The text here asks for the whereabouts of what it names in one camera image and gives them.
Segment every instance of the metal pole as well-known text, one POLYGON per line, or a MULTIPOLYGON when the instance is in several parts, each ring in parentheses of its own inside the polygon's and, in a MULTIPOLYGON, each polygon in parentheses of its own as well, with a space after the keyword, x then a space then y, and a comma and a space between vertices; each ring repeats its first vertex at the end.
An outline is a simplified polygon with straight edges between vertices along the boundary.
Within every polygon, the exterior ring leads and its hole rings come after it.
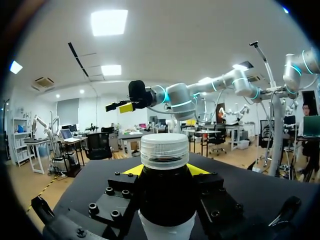
POLYGON ((275 176, 281 161, 283 133, 284 133, 284 111, 280 98, 277 95, 273 96, 273 115, 274 115, 274 136, 272 160, 269 169, 269 176, 275 176))

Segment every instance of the laptop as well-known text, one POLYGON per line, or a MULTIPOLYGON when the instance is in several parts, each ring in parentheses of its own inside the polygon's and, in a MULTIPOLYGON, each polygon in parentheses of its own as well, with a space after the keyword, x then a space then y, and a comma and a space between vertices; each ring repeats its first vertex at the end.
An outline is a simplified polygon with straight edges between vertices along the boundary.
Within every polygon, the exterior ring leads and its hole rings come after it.
POLYGON ((303 137, 320 138, 320 116, 303 117, 303 137))
POLYGON ((74 138, 72 136, 70 129, 61 129, 60 133, 65 142, 73 143, 79 140, 79 138, 74 138))

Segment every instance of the office chair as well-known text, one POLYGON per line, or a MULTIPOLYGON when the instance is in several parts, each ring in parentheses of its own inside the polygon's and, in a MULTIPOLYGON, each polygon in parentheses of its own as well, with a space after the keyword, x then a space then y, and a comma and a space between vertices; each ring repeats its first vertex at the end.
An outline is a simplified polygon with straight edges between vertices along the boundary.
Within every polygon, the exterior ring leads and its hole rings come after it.
POLYGON ((90 160, 111 159, 112 152, 109 146, 109 134, 106 132, 89 133, 85 155, 90 160))
MULTIPOLYGON (((224 144, 226 142, 226 136, 227 136, 226 125, 225 124, 217 124, 217 125, 215 125, 214 130, 220 131, 220 132, 209 134, 207 143, 214 144, 214 145, 224 144)), ((219 156, 219 151, 222 151, 225 154, 227 153, 226 150, 222 147, 212 148, 212 150, 209 151, 209 153, 211 154, 214 151, 217 152, 217 156, 219 156)))
MULTIPOLYGON (((271 120, 272 128, 275 128, 275 121, 271 120)), ((266 149, 268 147, 268 139, 270 136, 270 144, 269 148, 270 149, 274 143, 274 137, 272 132, 270 131, 270 124, 268 120, 260 120, 260 134, 258 136, 259 138, 259 146, 262 147, 263 149, 266 149)), ((271 158, 267 158, 264 160, 263 166, 266 167, 268 160, 271 160, 271 158)))

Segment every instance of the desk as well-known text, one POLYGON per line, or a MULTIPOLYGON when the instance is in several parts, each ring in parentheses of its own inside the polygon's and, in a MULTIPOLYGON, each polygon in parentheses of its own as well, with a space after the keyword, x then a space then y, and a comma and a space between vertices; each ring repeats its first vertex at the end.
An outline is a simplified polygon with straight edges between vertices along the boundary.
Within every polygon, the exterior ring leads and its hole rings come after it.
MULTIPOLYGON (((189 138, 190 138, 190 133, 194 134, 201 134, 201 155, 204 153, 204 134, 217 134, 221 133, 220 131, 213 131, 213 130, 199 130, 196 131, 194 129, 186 129, 183 130, 183 132, 188 132, 189 133, 189 138)), ((191 150, 191 141, 189 140, 189 151, 191 150)), ((193 152, 196 153, 196 139, 194 139, 193 143, 193 152)), ((208 157, 208 137, 206 139, 206 157, 208 157)))
POLYGON ((83 156, 83 154, 82 154, 82 147, 80 148, 80 150, 78 150, 76 144, 81 143, 82 141, 84 141, 84 140, 86 140, 86 139, 87 139, 87 137, 82 137, 82 138, 79 138, 79 140, 74 141, 74 142, 63 141, 63 140, 59 142, 59 144, 60 144, 60 146, 61 146, 60 151, 61 151, 61 154, 62 154, 62 156, 63 156, 63 161, 64 161, 64 165, 65 165, 65 169, 66 169, 66 171, 67 171, 68 177, 72 177, 72 178, 76 177, 76 175, 77 175, 77 174, 80 172, 80 170, 81 170, 81 166, 82 166, 82 167, 85 166, 84 156, 83 156), (73 145, 73 146, 74 146, 74 150, 75 150, 76 158, 77 158, 77 160, 78 160, 78 164, 75 165, 75 166, 73 166, 73 169, 69 169, 69 170, 68 170, 68 167, 67 167, 67 164, 66 164, 66 158, 65 158, 65 154, 64 154, 64 150, 63 150, 62 145, 73 145), (83 165, 80 164, 80 159, 79 159, 78 153, 81 154, 81 159, 82 159, 82 164, 83 164, 83 165))
POLYGON ((44 171, 44 168, 43 168, 42 162, 41 162, 41 157, 39 154, 39 146, 45 144, 48 158, 50 158, 50 151, 49 151, 48 142, 49 142, 49 140, 43 140, 43 141, 38 141, 38 142, 25 142, 26 150, 27 150, 27 153, 29 156, 30 165, 31 165, 32 171, 35 173, 45 174, 45 171, 44 171), (40 169, 35 169, 36 164, 32 162, 31 147, 32 147, 32 151, 34 153, 34 157, 37 156, 37 160, 38 160, 38 164, 39 164, 40 169))
MULTIPOLYGON (((291 223, 299 230, 297 237, 316 236, 320 214, 320 185, 288 181, 270 177, 254 171, 241 169, 223 162, 208 159, 190 153, 189 163, 208 172, 217 172, 224 178, 227 192, 244 206, 244 216, 250 218, 259 215, 263 221, 270 223, 280 211, 283 203, 291 196, 301 199, 301 206, 291 223)), ((108 161, 89 161, 72 184, 66 189, 53 212, 56 216, 68 212, 68 208, 89 217, 88 205, 95 203, 106 190, 108 179, 115 172, 124 172, 141 164, 140 157, 112 159, 108 161)), ((48 230, 44 227, 43 237, 48 238, 48 230)), ((280 236, 279 239, 292 239, 280 236)), ((131 227, 124 240, 147 240, 138 212, 134 214, 131 227)), ((190 236, 191 240, 208 240, 198 216, 190 236)))
POLYGON ((132 150, 131 150, 131 142, 137 142, 139 145, 139 149, 140 149, 140 140, 144 135, 149 135, 149 134, 154 134, 151 131, 143 131, 140 132, 141 134, 119 134, 118 139, 121 141, 121 146, 122 149, 125 149, 125 142, 126 144, 126 148, 128 151, 128 157, 131 158, 132 157, 132 150))
MULTIPOLYGON (((295 142, 295 137, 294 136, 291 136, 289 134, 284 134, 283 135, 283 140, 288 140, 288 151, 290 151, 290 146, 291 146, 291 143, 294 143, 295 142)), ((320 142, 320 138, 319 137, 303 137, 303 136, 297 136, 296 138, 297 142, 320 142)), ((282 156, 283 156, 283 152, 284 152, 284 147, 282 145, 282 152, 281 152, 281 159, 282 159, 282 156)), ((292 157, 291 159, 291 163, 289 164, 289 179, 290 180, 295 180, 297 179, 297 176, 296 176, 296 171, 295 171, 295 162, 294 162, 294 157, 292 157)), ((304 181, 305 182, 309 182, 310 179, 311 179, 311 176, 312 176, 312 172, 313 172, 314 168, 312 167, 310 169, 310 172, 308 171, 308 173, 305 175, 305 178, 304 178, 304 181)))

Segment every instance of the bolt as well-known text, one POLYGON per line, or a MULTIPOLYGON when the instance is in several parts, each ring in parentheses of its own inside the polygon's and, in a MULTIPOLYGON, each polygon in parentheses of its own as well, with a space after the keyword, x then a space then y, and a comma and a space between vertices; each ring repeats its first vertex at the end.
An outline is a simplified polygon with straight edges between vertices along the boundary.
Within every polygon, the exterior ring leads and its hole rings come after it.
POLYGON ((87 235, 87 232, 85 230, 83 230, 82 228, 78 228, 76 230, 76 235, 79 237, 79 238, 84 238, 86 235, 87 235))
POLYGON ((106 189, 105 189, 105 193, 109 196, 111 195, 114 195, 115 194, 115 191, 112 187, 108 186, 106 189))
POLYGON ((235 209, 242 210, 242 209, 244 209, 244 206, 242 204, 238 203, 237 205, 235 205, 235 209))
POLYGON ((89 213, 92 215, 96 215, 99 213, 99 208, 98 208, 97 204, 95 204, 95 203, 89 204, 89 213))
POLYGON ((123 191, 122 191, 122 196, 123 196, 125 199, 129 199, 129 198, 131 197, 130 191, 129 191, 129 190, 123 190, 123 191))
POLYGON ((217 217, 220 216, 220 212, 218 210, 212 211, 211 212, 211 216, 214 217, 214 218, 217 218, 217 217))
POLYGON ((120 220, 121 219, 121 213, 118 211, 118 210, 113 210, 112 212, 111 212, 111 218, 114 220, 114 221, 118 221, 118 220, 120 220))

